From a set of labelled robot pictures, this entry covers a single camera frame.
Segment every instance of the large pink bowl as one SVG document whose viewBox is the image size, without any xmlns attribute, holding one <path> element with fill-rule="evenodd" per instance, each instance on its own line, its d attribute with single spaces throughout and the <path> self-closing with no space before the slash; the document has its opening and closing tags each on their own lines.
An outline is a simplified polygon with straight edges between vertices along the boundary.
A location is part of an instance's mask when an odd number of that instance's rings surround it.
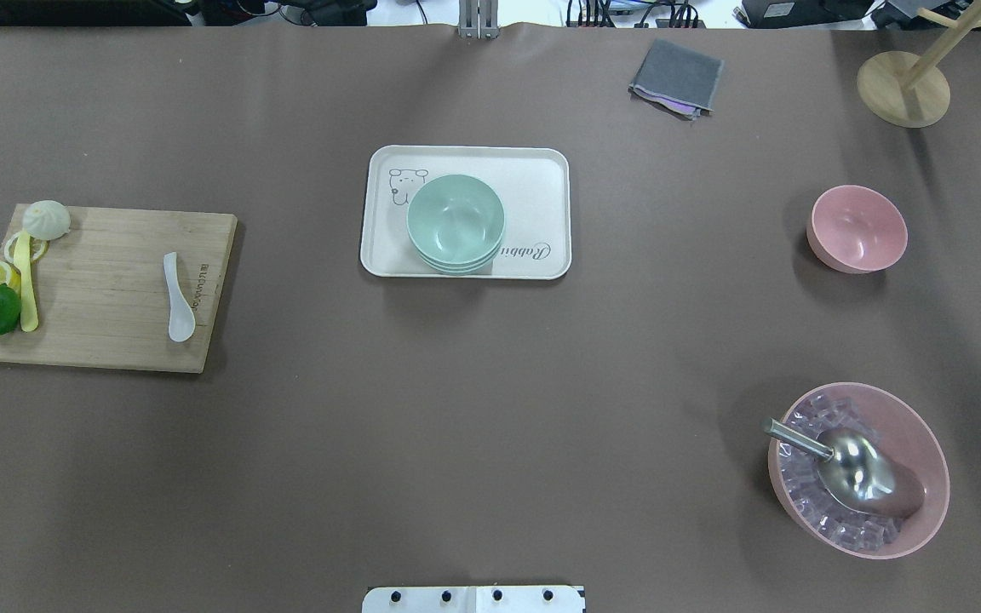
<svg viewBox="0 0 981 613">
<path fill-rule="evenodd" d="M 907 224 L 892 201 L 861 186 L 832 187 L 807 225 L 812 252 L 841 272 L 883 271 L 907 249 Z"/>
<path fill-rule="evenodd" d="M 885 544 L 879 550 L 855 552 L 837 546 L 816 532 L 797 513 L 793 498 L 782 482 L 778 463 L 778 441 L 772 439 L 771 450 L 767 454 L 767 466 L 771 471 L 771 486 L 778 495 L 778 500 L 782 502 L 782 506 L 786 508 L 786 513 L 789 513 L 798 526 L 805 528 L 810 535 L 842 553 L 856 555 L 858 558 L 892 559 L 918 551 L 938 533 L 945 520 L 945 514 L 949 511 L 949 466 L 945 463 L 945 454 L 942 453 L 941 445 L 938 445 L 938 439 L 930 431 L 930 427 L 915 413 L 915 409 L 911 409 L 903 400 L 892 396 L 891 393 L 864 383 L 830 383 L 817 387 L 798 398 L 794 406 L 783 415 L 782 422 L 789 419 L 789 414 L 798 404 L 819 392 L 826 393 L 828 399 L 849 398 L 853 401 L 865 426 L 879 432 L 881 441 L 877 447 L 880 451 L 915 471 L 916 476 L 926 486 L 926 501 L 915 515 L 904 520 L 896 540 Z"/>
</svg>

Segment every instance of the wooden cutting board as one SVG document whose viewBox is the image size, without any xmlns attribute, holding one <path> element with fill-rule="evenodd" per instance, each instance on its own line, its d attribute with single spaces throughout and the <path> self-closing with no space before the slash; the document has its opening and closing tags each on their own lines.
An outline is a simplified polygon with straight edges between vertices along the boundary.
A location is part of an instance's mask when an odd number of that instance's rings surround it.
<svg viewBox="0 0 981 613">
<path fill-rule="evenodd" d="M 3 241 L 20 230 L 14 210 Z M 0 336 L 0 362 L 203 372 L 237 217 L 69 206 L 71 231 L 32 264 L 40 326 Z M 161 260 L 178 253 L 195 334 L 169 339 Z"/>
</svg>

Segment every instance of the metal ladle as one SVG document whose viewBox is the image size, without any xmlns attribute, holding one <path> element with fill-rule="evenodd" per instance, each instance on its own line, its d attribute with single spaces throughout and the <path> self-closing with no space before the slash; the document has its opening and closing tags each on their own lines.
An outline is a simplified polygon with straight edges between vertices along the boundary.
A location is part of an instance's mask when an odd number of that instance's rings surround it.
<svg viewBox="0 0 981 613">
<path fill-rule="evenodd" d="M 813 439 L 768 418 L 763 432 L 817 457 L 820 480 L 850 511 L 903 519 L 914 515 L 926 499 L 926 488 L 909 468 L 849 427 L 825 430 Z"/>
</svg>

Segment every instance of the ladle handle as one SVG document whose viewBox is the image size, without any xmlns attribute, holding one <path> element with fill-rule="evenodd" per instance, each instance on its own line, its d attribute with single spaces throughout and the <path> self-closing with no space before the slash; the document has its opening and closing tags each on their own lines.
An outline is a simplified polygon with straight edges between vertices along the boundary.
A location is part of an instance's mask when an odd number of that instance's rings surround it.
<svg viewBox="0 0 981 613">
<path fill-rule="evenodd" d="M 798 450 L 813 454 L 817 458 L 825 459 L 825 461 L 826 459 L 830 459 L 834 454 L 834 451 L 828 445 L 824 445 L 815 438 L 809 438 L 809 436 L 795 431 L 792 427 L 787 427 L 785 424 L 779 423 L 771 418 L 763 420 L 763 432 L 774 436 L 779 441 L 790 443 L 790 445 L 797 447 Z"/>
</svg>

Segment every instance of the gray cloth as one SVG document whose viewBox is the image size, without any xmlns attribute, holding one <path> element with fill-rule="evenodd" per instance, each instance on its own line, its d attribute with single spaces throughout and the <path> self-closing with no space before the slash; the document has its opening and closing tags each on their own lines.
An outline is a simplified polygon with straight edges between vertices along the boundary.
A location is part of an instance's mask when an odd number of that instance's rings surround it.
<svg viewBox="0 0 981 613">
<path fill-rule="evenodd" d="M 667 40 L 654 40 L 630 83 L 631 92 L 671 112 L 696 119 L 712 112 L 725 62 Z"/>
</svg>

